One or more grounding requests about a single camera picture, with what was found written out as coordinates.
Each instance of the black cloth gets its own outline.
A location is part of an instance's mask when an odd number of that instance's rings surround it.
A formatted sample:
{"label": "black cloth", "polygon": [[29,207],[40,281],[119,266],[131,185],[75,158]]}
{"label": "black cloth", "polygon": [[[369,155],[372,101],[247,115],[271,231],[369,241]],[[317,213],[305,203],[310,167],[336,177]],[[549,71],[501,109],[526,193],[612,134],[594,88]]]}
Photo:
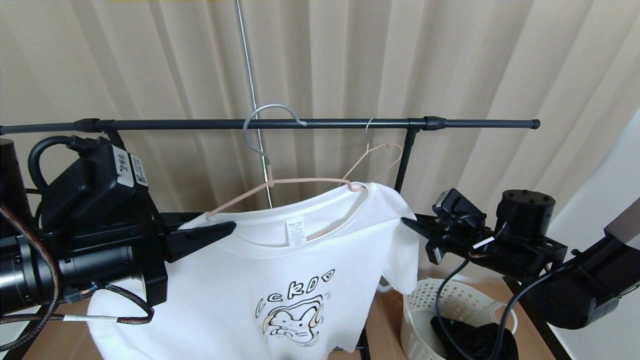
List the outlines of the black cloth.
{"label": "black cloth", "polygon": [[[469,324],[444,318],[447,330],[467,355],[478,360],[486,360],[491,356],[496,337],[498,335],[499,325],[496,323],[488,323],[480,327],[474,327]],[[449,341],[449,338],[442,330],[437,316],[431,319],[431,326],[440,338],[444,350],[447,352],[445,357],[447,360],[466,360],[466,358],[456,349]],[[502,338],[502,348],[496,360],[518,360],[518,347],[516,339],[509,329],[504,330]]]}

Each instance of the silver hook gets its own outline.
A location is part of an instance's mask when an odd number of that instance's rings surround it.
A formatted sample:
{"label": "silver hook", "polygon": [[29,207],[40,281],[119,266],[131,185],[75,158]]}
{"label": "silver hook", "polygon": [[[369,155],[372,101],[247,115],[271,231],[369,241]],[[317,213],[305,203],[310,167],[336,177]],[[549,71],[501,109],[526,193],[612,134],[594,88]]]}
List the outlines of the silver hook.
{"label": "silver hook", "polygon": [[364,137],[367,139],[367,146],[371,144],[371,139],[369,138],[369,124],[371,124],[371,122],[375,119],[376,118],[374,117],[369,119],[369,121],[367,122],[367,126],[364,127]]}
{"label": "silver hook", "polygon": [[242,126],[242,132],[244,135],[244,142],[246,142],[247,145],[249,145],[249,147],[251,148],[251,150],[257,152],[258,154],[260,154],[261,156],[264,157],[264,163],[267,166],[271,165],[271,160],[269,160],[269,156],[267,156],[267,154],[258,149],[257,147],[253,146],[250,142],[249,139],[247,138],[247,129],[249,128],[249,123],[251,122],[251,120],[253,120],[253,117],[256,116],[260,111],[268,109],[268,108],[283,108],[285,110],[287,110],[291,116],[294,117],[294,119],[296,119],[296,122],[299,123],[302,126],[307,126],[307,122],[300,120],[300,118],[298,117],[298,114],[296,114],[295,111],[293,111],[290,107],[283,105],[283,104],[267,104],[267,105],[262,105],[261,107],[257,108],[256,110],[254,110],[251,115],[249,115],[249,117],[246,118],[246,120],[244,121],[244,124]]}

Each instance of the clothing rack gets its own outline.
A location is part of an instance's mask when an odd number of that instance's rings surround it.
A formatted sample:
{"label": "clothing rack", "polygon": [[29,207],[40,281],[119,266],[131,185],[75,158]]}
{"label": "clothing rack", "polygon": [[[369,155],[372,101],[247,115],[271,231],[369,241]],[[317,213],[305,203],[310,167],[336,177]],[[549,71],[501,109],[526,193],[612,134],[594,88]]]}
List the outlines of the clothing rack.
{"label": "clothing rack", "polygon": [[[415,143],[415,137],[420,131],[434,131],[447,127],[464,128],[521,128],[537,129],[540,121],[534,120],[449,120],[442,117],[422,117],[408,119],[301,119],[306,122],[302,126],[293,119],[260,119],[249,123],[249,129],[406,129],[404,148],[400,165],[396,175],[394,190],[400,193],[404,183],[407,166]],[[124,149],[124,142],[118,131],[129,130],[223,130],[242,129],[244,119],[202,119],[202,120],[100,120],[82,119],[76,122],[59,124],[33,124],[0,126],[0,135],[20,133],[46,133],[54,131],[80,131],[84,133],[105,133],[114,145]],[[38,313],[45,312],[41,307]],[[30,322],[22,334],[36,326],[37,322]],[[21,359],[33,343],[33,338],[25,345],[9,351],[7,360]],[[369,342],[366,330],[362,330],[356,349],[360,350],[362,360],[370,360]]]}

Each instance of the printed graphic on shirt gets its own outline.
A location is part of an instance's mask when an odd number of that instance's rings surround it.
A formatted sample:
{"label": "printed graphic on shirt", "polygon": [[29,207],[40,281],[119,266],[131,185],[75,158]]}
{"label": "printed graphic on shirt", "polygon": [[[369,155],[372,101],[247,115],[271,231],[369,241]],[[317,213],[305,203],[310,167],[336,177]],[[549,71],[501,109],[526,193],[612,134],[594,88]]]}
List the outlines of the printed graphic on shirt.
{"label": "printed graphic on shirt", "polygon": [[[315,345],[320,338],[320,328],[323,323],[324,302],[331,298],[331,293],[314,295],[322,289],[320,284],[329,282],[335,273],[331,269],[321,276],[314,276],[307,282],[292,281],[287,287],[287,295],[272,293],[258,301],[255,307],[255,318],[258,319],[268,309],[261,323],[261,331],[265,339],[287,338],[294,343],[310,347]],[[295,301],[289,305],[279,305],[279,302]]]}

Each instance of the white t-shirt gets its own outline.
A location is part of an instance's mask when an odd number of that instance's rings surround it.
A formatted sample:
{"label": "white t-shirt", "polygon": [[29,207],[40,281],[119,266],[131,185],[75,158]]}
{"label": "white t-shirt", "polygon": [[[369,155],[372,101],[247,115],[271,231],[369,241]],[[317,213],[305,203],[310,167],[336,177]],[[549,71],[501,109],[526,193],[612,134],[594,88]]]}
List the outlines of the white t-shirt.
{"label": "white t-shirt", "polygon": [[[341,186],[281,208],[205,215],[183,229],[235,221],[232,235],[167,264],[168,298],[145,325],[90,322],[105,360],[326,359],[354,351],[380,276],[413,291],[419,239],[401,224],[413,212],[393,189]],[[307,236],[290,246],[287,221]],[[292,237],[301,232],[291,231]],[[140,281],[118,284],[140,296]],[[89,315],[144,316],[127,299],[98,291]]]}

